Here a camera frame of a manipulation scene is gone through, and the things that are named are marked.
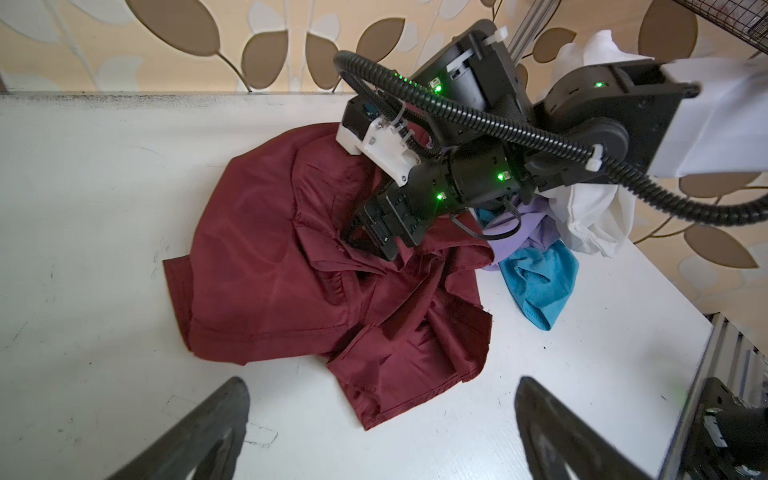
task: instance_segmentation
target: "robotic arm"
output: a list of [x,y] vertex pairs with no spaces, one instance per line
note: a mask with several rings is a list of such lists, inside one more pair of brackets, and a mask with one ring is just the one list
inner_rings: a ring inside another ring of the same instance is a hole
[[[471,235],[497,240],[515,231],[483,237],[454,215],[468,207],[515,213],[511,195],[528,203],[537,189],[584,182],[623,185],[695,223],[768,220],[768,196],[702,204],[648,177],[768,170],[760,154],[768,135],[758,117],[768,100],[768,66],[721,58],[591,65],[531,104],[504,38],[504,29],[478,21],[413,78],[352,52],[336,55],[336,69],[359,94],[347,104],[336,138],[392,178],[357,211],[346,232],[350,243],[361,227],[375,251],[394,260],[395,237],[419,245],[444,214]],[[426,130],[431,144],[417,142],[407,121]]]

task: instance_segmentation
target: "metal wire basket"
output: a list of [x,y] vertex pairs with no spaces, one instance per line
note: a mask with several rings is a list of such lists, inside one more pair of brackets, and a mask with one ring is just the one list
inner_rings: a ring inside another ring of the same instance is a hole
[[767,0],[674,0],[741,38],[762,53],[768,53]]

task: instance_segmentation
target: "beige wall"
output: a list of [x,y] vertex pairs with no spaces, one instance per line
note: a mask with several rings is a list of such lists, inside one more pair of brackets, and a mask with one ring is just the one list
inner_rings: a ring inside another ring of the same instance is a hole
[[[512,34],[531,2],[2,0],[0,88],[236,92],[245,91],[242,74],[258,91],[329,91],[337,49],[382,58],[408,75],[479,18],[495,13]],[[528,95],[546,91],[549,61],[565,42],[584,44],[606,28],[621,49],[657,58],[753,53],[671,0],[563,0],[521,62]],[[662,183],[722,204],[768,186],[766,175],[682,181]],[[703,312],[723,311],[768,351],[768,225],[708,230],[640,204],[632,240]]]

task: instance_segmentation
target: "white cloth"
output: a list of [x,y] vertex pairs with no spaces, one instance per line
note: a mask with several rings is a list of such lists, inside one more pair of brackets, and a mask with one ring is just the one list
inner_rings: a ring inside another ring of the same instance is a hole
[[[563,45],[554,60],[552,84],[585,65],[647,58],[625,53],[616,46],[610,30],[599,31],[584,48]],[[541,193],[549,198],[563,242],[571,250],[614,257],[632,230],[635,198],[616,185],[575,184]]]

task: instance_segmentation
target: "lavender garment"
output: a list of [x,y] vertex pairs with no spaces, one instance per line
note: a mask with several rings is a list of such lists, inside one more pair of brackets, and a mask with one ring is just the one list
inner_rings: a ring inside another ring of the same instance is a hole
[[[549,202],[546,198],[537,196],[529,205],[522,204],[519,198],[515,198],[512,203],[522,216],[522,227],[509,238],[488,242],[495,258],[493,263],[484,270],[498,270],[498,263],[506,260],[520,248],[533,247],[544,251],[560,239],[560,233],[554,218],[551,217]],[[482,232],[485,235],[498,235],[514,228],[517,222],[512,214],[504,212],[493,219]]]

